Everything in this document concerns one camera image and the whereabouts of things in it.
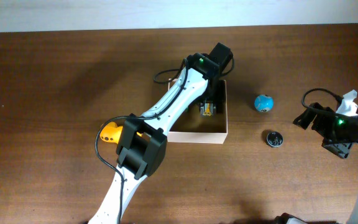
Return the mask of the grey red toy truck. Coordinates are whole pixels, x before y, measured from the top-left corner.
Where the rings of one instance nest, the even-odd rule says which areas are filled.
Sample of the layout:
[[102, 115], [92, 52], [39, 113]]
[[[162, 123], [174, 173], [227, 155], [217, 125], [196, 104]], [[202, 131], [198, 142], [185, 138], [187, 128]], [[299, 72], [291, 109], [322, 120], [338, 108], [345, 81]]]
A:
[[200, 103], [201, 116], [214, 116], [217, 114], [217, 104], [213, 101], [204, 101]]

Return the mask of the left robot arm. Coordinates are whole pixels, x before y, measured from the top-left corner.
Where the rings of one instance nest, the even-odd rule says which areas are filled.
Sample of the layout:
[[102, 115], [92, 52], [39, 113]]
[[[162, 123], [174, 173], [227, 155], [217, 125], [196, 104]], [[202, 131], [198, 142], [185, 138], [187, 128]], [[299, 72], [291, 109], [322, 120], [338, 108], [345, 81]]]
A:
[[140, 116], [121, 116], [124, 125], [117, 143], [117, 164], [102, 156], [98, 159], [115, 171], [112, 184], [90, 223], [120, 223], [139, 185], [162, 163], [168, 133], [181, 114], [192, 104], [200, 106], [203, 116], [216, 114], [221, 102], [220, 82], [234, 65], [229, 47], [217, 43], [208, 54], [195, 53], [182, 60], [173, 77], [174, 85]]

